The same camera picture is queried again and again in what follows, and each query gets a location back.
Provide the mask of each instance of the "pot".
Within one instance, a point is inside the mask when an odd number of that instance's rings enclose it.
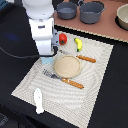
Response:
[[[119,24],[125,30],[128,30],[128,4],[125,4],[117,9]]]
[[[76,16],[77,5],[72,2],[63,2],[57,5],[56,11],[59,18],[69,20]]]
[[[86,24],[94,24],[100,20],[101,13],[106,9],[98,2],[78,1],[80,10],[80,20]]]

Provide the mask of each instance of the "plate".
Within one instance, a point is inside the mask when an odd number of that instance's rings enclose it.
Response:
[[[55,72],[63,78],[72,78],[81,72],[80,60],[72,55],[64,55],[54,63]]]

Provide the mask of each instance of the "metal fork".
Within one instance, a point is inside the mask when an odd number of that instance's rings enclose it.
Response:
[[[65,82],[65,83],[67,83],[67,84],[70,84],[70,85],[73,85],[73,86],[75,86],[75,87],[77,87],[77,88],[80,88],[80,89],[84,88],[84,86],[83,86],[82,84],[76,83],[76,82],[71,81],[71,80],[69,80],[69,79],[67,79],[67,78],[58,77],[56,74],[53,74],[53,73],[49,72],[49,71],[46,70],[46,69],[43,70],[43,73],[44,73],[44,75],[46,75],[46,76],[48,76],[48,77],[50,77],[50,78],[53,78],[53,79],[60,79],[60,80],[62,80],[63,82]]]

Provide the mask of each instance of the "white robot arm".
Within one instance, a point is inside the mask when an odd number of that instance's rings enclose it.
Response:
[[[52,55],[52,45],[59,46],[59,36],[54,29],[52,0],[6,0],[23,6],[29,17],[32,38],[40,55]],[[52,57],[41,57],[42,63],[52,63]]]

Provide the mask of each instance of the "gray pot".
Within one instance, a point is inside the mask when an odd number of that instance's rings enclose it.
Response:
[[[94,24],[100,20],[101,13],[106,9],[96,2],[84,3],[83,0],[79,0],[80,20],[86,24]]]
[[[77,5],[72,2],[63,2],[57,5],[56,11],[59,18],[69,20],[76,16]]]

